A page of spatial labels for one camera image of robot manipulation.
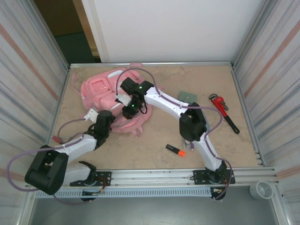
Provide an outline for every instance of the perforated metal strip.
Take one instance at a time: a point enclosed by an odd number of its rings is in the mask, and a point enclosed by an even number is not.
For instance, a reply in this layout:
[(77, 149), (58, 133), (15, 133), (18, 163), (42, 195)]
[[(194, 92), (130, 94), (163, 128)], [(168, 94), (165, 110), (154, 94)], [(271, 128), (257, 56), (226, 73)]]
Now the perforated metal strip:
[[(91, 189), (63, 189), (55, 195), (59, 198), (91, 198), (82, 196), (83, 191), (97, 192)], [(120, 197), (172, 197), (172, 196), (199, 196), (211, 197), (210, 187), (167, 187), (167, 188), (107, 188), (103, 193), (94, 195), (98, 198)], [(45, 192), (38, 191), (36, 198), (53, 198)]]

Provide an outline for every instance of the cable connector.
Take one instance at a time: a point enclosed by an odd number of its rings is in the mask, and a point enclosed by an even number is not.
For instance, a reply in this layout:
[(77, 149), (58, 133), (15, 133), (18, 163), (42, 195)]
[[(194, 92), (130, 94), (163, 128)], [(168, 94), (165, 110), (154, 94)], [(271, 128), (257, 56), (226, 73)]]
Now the cable connector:
[(85, 120), (90, 119), (93, 123), (96, 123), (97, 116), (98, 116), (97, 110), (95, 108), (90, 108), (90, 110), (88, 111), (88, 114), (86, 114), (84, 116), (84, 118), (85, 118)]
[(212, 190), (212, 192), (218, 192), (218, 193), (220, 193), (222, 191), (222, 189), (216, 189), (216, 188), (214, 188), (213, 190)]

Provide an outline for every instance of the doorway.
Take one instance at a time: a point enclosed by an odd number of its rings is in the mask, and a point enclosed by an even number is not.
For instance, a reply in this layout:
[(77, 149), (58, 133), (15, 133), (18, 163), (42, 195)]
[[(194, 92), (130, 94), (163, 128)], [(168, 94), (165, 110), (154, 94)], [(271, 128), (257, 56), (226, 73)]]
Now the doorway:
[(68, 64), (101, 62), (87, 34), (87, 21), (81, 0), (34, 0)]

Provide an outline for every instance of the orange highlighter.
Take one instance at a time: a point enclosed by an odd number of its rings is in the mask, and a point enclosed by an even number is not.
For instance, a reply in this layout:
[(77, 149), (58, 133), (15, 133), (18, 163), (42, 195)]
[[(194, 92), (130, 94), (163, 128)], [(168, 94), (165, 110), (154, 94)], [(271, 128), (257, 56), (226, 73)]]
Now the orange highlighter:
[(169, 144), (167, 144), (167, 146), (165, 148), (168, 149), (168, 150), (170, 150), (170, 151), (172, 151), (172, 152), (174, 152), (174, 153), (176, 153), (177, 155), (182, 156), (182, 157), (184, 157), (185, 154), (186, 154), (184, 151), (182, 151), (180, 149), (177, 149), (177, 148), (175, 148), (175, 147), (173, 147), (173, 146), (171, 146)]

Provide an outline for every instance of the black bracket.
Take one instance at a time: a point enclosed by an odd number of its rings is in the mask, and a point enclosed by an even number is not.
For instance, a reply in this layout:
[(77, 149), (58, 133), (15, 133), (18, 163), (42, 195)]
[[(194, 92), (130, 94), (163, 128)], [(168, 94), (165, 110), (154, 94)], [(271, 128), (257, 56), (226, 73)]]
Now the black bracket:
[(147, 91), (154, 87), (154, 85), (148, 81), (143, 81), (141, 84), (134, 82), (131, 78), (126, 78), (120, 86), (128, 95), (131, 95), (131, 101), (127, 106), (122, 108), (123, 116), (130, 120), (142, 109), (145, 104), (144, 95)]
[(68, 158), (66, 153), (54, 150), (38, 152), (25, 175), (25, 182), (53, 195), (63, 184)]
[(84, 132), (86, 135), (91, 135), (97, 140), (95, 149), (104, 144), (106, 139), (109, 137), (111, 124), (114, 119), (115, 117), (110, 111), (101, 110), (98, 113), (96, 123), (92, 124), (88, 130)]
[[(203, 170), (194, 170), (193, 176), (190, 179), (194, 181), (195, 185), (203, 185), (203, 184), (224, 184), (225, 185), (226, 182), (229, 181), (229, 178), (230, 178), (230, 169), (226, 169), (224, 178), (219, 180), (218, 183), (213, 183), (211, 181), (210, 173), (208, 172), (208, 170), (203, 169)], [(232, 178), (230, 183), (235, 184), (235, 177), (233, 173), (232, 173)]]
[[(188, 106), (199, 106), (196, 102)], [(207, 131), (206, 120), (201, 109), (187, 109), (179, 118), (179, 133), (189, 142), (200, 141)]]
[(95, 176), (96, 176), (95, 181), (92, 184), (86, 184), (84, 180), (78, 180), (70, 183), (70, 186), (71, 187), (103, 187), (103, 186), (111, 185), (112, 172), (97, 171)]

